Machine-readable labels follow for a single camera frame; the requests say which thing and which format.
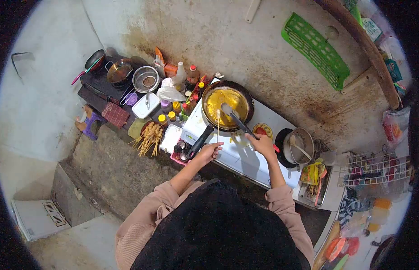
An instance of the small frying pan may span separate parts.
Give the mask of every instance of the small frying pan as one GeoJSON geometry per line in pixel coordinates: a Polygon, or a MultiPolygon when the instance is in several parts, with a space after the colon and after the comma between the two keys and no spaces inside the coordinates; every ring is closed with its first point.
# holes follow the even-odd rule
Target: small frying pan
{"type": "Polygon", "coordinates": [[[99,70],[99,68],[103,65],[104,59],[106,58],[106,52],[101,49],[94,52],[85,63],[85,70],[82,71],[77,77],[73,80],[72,85],[77,82],[77,80],[85,73],[93,72],[95,70],[99,70]]]}
{"type": "Polygon", "coordinates": [[[223,132],[234,132],[240,129],[232,117],[226,115],[221,110],[222,103],[225,102],[239,114],[239,119],[244,124],[250,122],[254,114],[254,102],[250,93],[240,84],[232,81],[218,81],[208,85],[202,94],[202,112],[209,122],[203,134],[197,139],[190,148],[187,157],[192,159],[202,148],[206,139],[219,126],[223,132]],[[217,122],[217,111],[220,111],[219,122],[217,122]]]}
{"type": "Polygon", "coordinates": [[[107,81],[110,83],[119,83],[125,80],[133,71],[133,61],[129,58],[123,58],[115,63],[107,62],[104,66],[107,70],[107,81]]]}

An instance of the hand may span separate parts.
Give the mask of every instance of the hand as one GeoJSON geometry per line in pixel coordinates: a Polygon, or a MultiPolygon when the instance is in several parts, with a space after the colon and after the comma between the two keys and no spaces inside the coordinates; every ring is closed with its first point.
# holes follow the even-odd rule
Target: hand
{"type": "Polygon", "coordinates": [[[273,158],[277,160],[277,154],[274,150],[274,147],[272,146],[272,140],[266,135],[256,133],[254,135],[259,140],[256,140],[250,134],[245,133],[245,137],[250,141],[253,149],[261,153],[266,158],[266,160],[273,158]]]}
{"type": "Polygon", "coordinates": [[[202,163],[202,167],[208,164],[211,160],[217,158],[218,151],[222,150],[221,147],[224,142],[219,143],[210,143],[204,145],[199,153],[197,153],[196,157],[193,160],[199,160],[202,163]]]}

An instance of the white bottle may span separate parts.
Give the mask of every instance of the white bottle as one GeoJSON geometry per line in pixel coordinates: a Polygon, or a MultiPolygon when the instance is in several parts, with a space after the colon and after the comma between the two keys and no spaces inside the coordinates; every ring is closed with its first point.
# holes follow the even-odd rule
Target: white bottle
{"type": "Polygon", "coordinates": [[[177,74],[172,78],[172,82],[174,83],[175,89],[179,92],[185,89],[184,81],[187,78],[187,73],[184,69],[184,63],[178,62],[178,70],[177,74]]]}

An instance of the purple container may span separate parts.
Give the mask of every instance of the purple container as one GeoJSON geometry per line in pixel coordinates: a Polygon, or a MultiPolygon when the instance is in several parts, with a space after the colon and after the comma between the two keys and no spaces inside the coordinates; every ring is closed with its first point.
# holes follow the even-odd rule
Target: purple container
{"type": "Polygon", "coordinates": [[[173,109],[172,103],[169,100],[162,99],[160,104],[161,104],[161,110],[165,114],[168,114],[169,111],[172,111],[172,109],[173,109]]]}
{"type": "Polygon", "coordinates": [[[130,93],[126,96],[126,103],[127,105],[134,105],[137,102],[137,94],[136,93],[130,93]]]}

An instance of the red checkered cloth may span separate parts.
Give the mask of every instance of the red checkered cloth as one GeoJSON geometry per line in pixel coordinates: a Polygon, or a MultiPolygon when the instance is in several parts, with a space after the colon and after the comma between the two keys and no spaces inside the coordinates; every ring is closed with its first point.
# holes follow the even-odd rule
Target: red checkered cloth
{"type": "Polygon", "coordinates": [[[101,115],[117,127],[122,127],[130,117],[128,112],[111,102],[106,105],[101,115]]]}

